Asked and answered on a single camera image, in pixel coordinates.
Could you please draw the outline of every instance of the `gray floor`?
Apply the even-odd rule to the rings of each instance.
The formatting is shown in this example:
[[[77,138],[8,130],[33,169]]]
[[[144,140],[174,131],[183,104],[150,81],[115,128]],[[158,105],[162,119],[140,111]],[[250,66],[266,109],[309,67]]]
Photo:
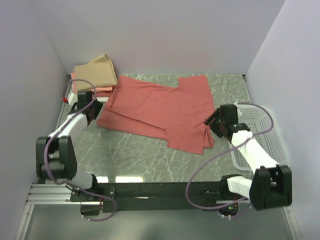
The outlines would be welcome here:
[[[164,86],[177,87],[178,77],[191,74],[128,74],[129,77]],[[240,74],[206,74],[215,107],[250,101]],[[65,106],[64,118],[69,112]],[[229,148],[226,139],[212,134],[215,144],[203,155],[167,148],[165,140],[133,135],[97,126],[92,122],[74,142],[78,166],[109,182],[182,182],[206,160]],[[233,166],[231,155],[213,160],[195,181],[219,181],[223,175],[252,173]]]

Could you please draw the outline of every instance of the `white laundry basket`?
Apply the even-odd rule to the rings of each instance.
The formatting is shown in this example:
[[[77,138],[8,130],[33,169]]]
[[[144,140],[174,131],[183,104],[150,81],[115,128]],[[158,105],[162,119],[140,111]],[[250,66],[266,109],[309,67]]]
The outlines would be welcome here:
[[[237,103],[235,103],[235,105],[238,108],[239,123],[247,124],[254,134],[270,128],[271,121],[262,109],[252,105]],[[288,165],[290,167],[289,157],[276,124],[274,124],[274,128],[270,132],[256,136],[255,139],[280,165]],[[238,150],[232,151],[231,157],[235,168],[243,171],[251,171],[249,164]]]

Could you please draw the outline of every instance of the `purple cable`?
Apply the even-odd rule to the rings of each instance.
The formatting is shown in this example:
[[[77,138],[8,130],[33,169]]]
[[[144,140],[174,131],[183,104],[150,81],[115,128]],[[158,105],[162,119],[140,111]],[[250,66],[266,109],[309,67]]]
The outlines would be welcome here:
[[[85,219],[88,219],[90,221],[93,221],[93,222],[101,222],[101,221],[104,221],[104,220],[108,220],[110,219],[113,215],[115,215],[116,211],[117,211],[117,204],[116,204],[116,201],[114,199],[112,199],[111,197],[108,197],[108,196],[103,196],[103,195],[100,195],[100,194],[95,194],[93,192],[89,192],[87,190],[84,190],[82,189],[81,187],[73,184],[73,183],[70,183],[68,182],[67,180],[63,180],[63,181],[60,181],[58,182],[57,179],[55,178],[55,176],[53,175],[51,169],[49,168],[49,159],[48,159],[48,152],[49,152],[49,146],[50,144],[53,142],[53,140],[71,123],[71,121],[77,117],[78,115],[80,115],[83,111],[85,111],[86,109],[88,109],[95,101],[96,99],[96,96],[97,96],[97,91],[96,91],[96,87],[89,81],[87,80],[83,80],[83,79],[74,79],[74,80],[71,80],[69,81],[65,86],[64,86],[64,91],[66,91],[66,88],[69,84],[73,83],[73,82],[76,82],[76,81],[80,81],[80,82],[85,82],[87,84],[89,84],[92,89],[93,89],[93,98],[91,100],[91,102],[89,102],[84,108],[80,109],[78,112],[76,112],[72,118],[70,118],[68,121],[66,121],[62,126],[61,126],[61,129],[59,131],[57,131],[54,135],[52,135],[50,137],[50,139],[48,140],[48,142],[46,143],[45,145],[45,148],[44,148],[44,166],[45,166],[45,170],[46,170],[46,173],[48,174],[49,178],[51,181],[53,181],[55,184],[58,184],[58,185],[61,185],[61,184],[68,184],[70,185],[71,187],[73,188],[79,188],[79,190],[85,194],[88,194],[88,195],[91,195],[91,196],[94,196],[94,197],[98,197],[98,198],[103,198],[105,200],[108,200],[108,201],[111,201],[114,205],[114,210],[113,212],[105,217],[105,218],[101,218],[101,219],[92,219],[92,218],[89,218],[87,216],[85,216],[84,218]]]
[[[261,132],[257,132],[257,133],[254,133],[252,135],[251,138],[248,138],[247,140],[245,140],[243,143],[239,144],[238,146],[233,146],[232,148],[226,150],[226,151],[223,151],[221,153],[219,153],[218,155],[215,155],[214,157],[210,158],[208,161],[206,161],[201,167],[199,167],[194,173],[193,175],[191,176],[190,180],[188,181],[186,187],[185,187],[185,198],[186,200],[188,201],[189,204],[191,204],[192,206],[194,206],[195,208],[198,208],[198,209],[202,209],[202,210],[217,210],[217,209],[221,209],[221,208],[224,208],[224,207],[227,207],[227,206],[230,206],[232,204],[235,204],[235,203],[238,203],[240,201],[243,201],[245,200],[246,198],[245,197],[242,197],[238,200],[235,200],[235,201],[232,201],[232,202],[229,202],[229,203],[226,203],[226,204],[223,204],[223,205],[219,205],[219,206],[200,206],[200,205],[197,205],[195,203],[193,203],[190,198],[189,198],[189,187],[190,187],[190,184],[192,182],[192,180],[196,177],[196,175],[208,164],[210,163],[212,160],[224,155],[224,154],[227,154],[227,153],[230,153],[240,147],[242,147],[243,145],[245,145],[247,142],[249,142],[251,139],[253,139],[255,136],[259,136],[261,134],[266,134],[268,132],[270,132],[273,128],[274,128],[274,120],[272,118],[272,116],[270,115],[270,113],[264,109],[262,106],[259,106],[257,104],[254,104],[254,103],[246,103],[246,102],[238,102],[237,104],[239,105],[252,105],[252,106],[255,106],[257,108],[260,108],[261,110],[263,110],[267,116],[270,118],[270,121],[271,121],[271,126],[269,129],[267,130],[264,130],[264,131],[261,131]]]

